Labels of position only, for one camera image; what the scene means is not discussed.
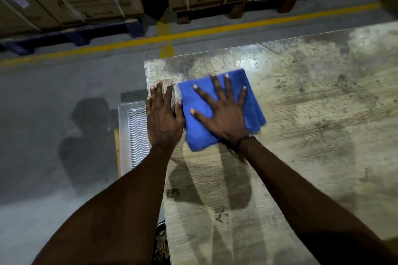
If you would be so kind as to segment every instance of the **person's left hand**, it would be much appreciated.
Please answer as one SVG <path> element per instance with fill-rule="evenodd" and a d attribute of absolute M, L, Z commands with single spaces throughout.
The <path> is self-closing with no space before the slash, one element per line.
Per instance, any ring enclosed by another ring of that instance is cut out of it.
<path fill-rule="evenodd" d="M 167 86 L 164 95 L 162 92 L 162 81 L 157 82 L 157 86 L 151 86 L 151 96 L 147 98 L 147 127 L 148 138 L 152 147 L 172 148 L 176 147 L 177 142 L 182 137 L 185 119 L 182 114 L 181 101 L 176 101 L 176 117 L 173 116 L 171 99 L 173 85 Z"/>

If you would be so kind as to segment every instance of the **person's left arm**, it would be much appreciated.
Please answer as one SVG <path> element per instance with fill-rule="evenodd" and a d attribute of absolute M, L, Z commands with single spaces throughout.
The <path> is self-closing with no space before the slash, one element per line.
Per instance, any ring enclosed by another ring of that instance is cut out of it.
<path fill-rule="evenodd" d="M 147 99 L 149 155 L 86 202 L 57 230 L 33 264 L 149 264 L 166 169 L 181 139 L 184 117 L 170 105 L 173 86 L 162 82 Z"/>

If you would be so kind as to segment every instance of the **microfiber cloth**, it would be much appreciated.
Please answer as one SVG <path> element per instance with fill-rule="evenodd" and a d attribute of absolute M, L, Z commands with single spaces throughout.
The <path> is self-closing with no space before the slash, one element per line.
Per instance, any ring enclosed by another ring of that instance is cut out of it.
<path fill-rule="evenodd" d="M 231 80 L 235 101 L 238 101 L 242 87 L 246 85 L 246 102 L 243 108 L 246 128 L 249 132 L 259 131 L 260 127 L 266 123 L 266 119 L 256 98 L 254 97 L 254 93 L 249 84 L 249 80 L 246 77 L 245 71 L 243 69 L 239 69 L 228 72 L 228 75 Z M 217 75 L 217 78 L 221 86 L 225 88 L 224 74 Z M 178 84 L 181 91 L 183 112 L 186 122 L 186 142 L 191 151 L 199 151 L 219 142 L 219 140 L 207 131 L 207 129 L 189 112 L 191 108 L 193 108 L 200 111 L 208 118 L 213 117 L 212 108 L 193 90 L 194 84 L 209 93 L 215 100 L 218 100 L 218 96 L 210 77 L 185 81 Z"/>

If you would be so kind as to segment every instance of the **hand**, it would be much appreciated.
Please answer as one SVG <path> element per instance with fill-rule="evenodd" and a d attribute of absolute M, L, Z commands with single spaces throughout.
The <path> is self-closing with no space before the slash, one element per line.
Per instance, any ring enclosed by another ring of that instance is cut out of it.
<path fill-rule="evenodd" d="M 147 98 L 148 138 L 152 147 L 174 149 L 181 139 L 185 119 L 182 114 L 181 101 L 176 101 L 176 117 L 173 116 L 171 107 L 173 85 L 168 84 L 164 101 L 162 87 L 162 81 L 158 81 L 156 87 L 152 85 L 151 96 Z"/>
<path fill-rule="evenodd" d="M 243 105 L 246 100 L 246 86 L 243 86 L 239 101 L 235 102 L 232 92 L 231 80 L 228 74 L 224 75 L 225 91 L 216 76 L 210 76 L 218 95 L 218 101 L 215 101 L 210 94 L 204 92 L 197 85 L 193 89 L 202 99 L 207 102 L 214 111 L 213 118 L 209 119 L 197 110 L 191 109 L 191 114 L 201 122 L 207 130 L 215 137 L 224 139 L 235 147 L 240 138 L 248 136 L 245 120 L 243 117 Z"/>

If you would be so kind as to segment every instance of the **finger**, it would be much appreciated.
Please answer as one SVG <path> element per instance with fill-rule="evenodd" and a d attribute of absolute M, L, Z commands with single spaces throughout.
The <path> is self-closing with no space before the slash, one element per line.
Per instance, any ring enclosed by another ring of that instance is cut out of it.
<path fill-rule="evenodd" d="M 224 75 L 224 82 L 225 82 L 226 97 L 229 100 L 233 100 L 234 99 L 234 93 L 232 92 L 231 79 L 229 78 L 228 73 L 226 73 Z"/>
<path fill-rule="evenodd" d="M 203 91 L 202 88 L 198 87 L 196 84 L 193 86 L 193 90 L 207 103 L 210 107 L 214 108 L 216 105 L 216 101 L 208 94 Z"/>
<path fill-rule="evenodd" d="M 242 91 L 240 92 L 240 97 L 239 97 L 239 101 L 238 101 L 238 105 L 243 107 L 243 105 L 246 102 L 246 94 L 247 94 L 247 88 L 246 86 L 242 87 Z"/>
<path fill-rule="evenodd" d="M 210 75 L 210 78 L 213 82 L 214 88 L 217 92 L 217 96 L 220 100 L 225 99 L 225 94 L 224 90 L 222 89 L 222 86 L 220 85 L 220 82 L 218 81 L 218 78 L 215 75 Z"/>
<path fill-rule="evenodd" d="M 150 104 L 151 104 L 151 97 L 147 97 L 147 102 L 145 103 L 145 111 L 147 113 L 147 116 L 150 113 Z"/>
<path fill-rule="evenodd" d="M 185 124 L 184 114 L 182 113 L 182 103 L 181 100 L 176 101 L 176 108 L 174 109 L 176 113 L 176 120 L 178 123 Z"/>
<path fill-rule="evenodd" d="M 156 101 L 155 105 L 160 106 L 163 103 L 163 83 L 161 80 L 156 82 Z"/>
<path fill-rule="evenodd" d="M 163 105 L 169 106 L 170 108 L 172 107 L 171 106 L 172 95 L 173 95 L 173 84 L 169 83 L 169 84 L 167 84 L 167 90 L 166 90 L 166 93 L 164 94 Z"/>
<path fill-rule="evenodd" d="M 152 85 L 150 87 L 150 103 L 151 103 L 151 107 L 155 106 L 155 101 L 156 101 L 156 87 L 154 85 Z"/>
<path fill-rule="evenodd" d="M 194 118 L 196 118 L 196 120 L 198 121 L 198 122 L 200 122 L 207 130 L 209 130 L 210 132 L 212 132 L 212 120 L 211 119 L 208 119 L 207 117 L 205 117 L 202 113 L 200 113 L 199 111 L 197 111 L 197 110 L 194 110 L 194 109 L 191 109 L 190 111 L 189 111 L 191 114 L 192 114 L 192 116 L 194 117 Z"/>

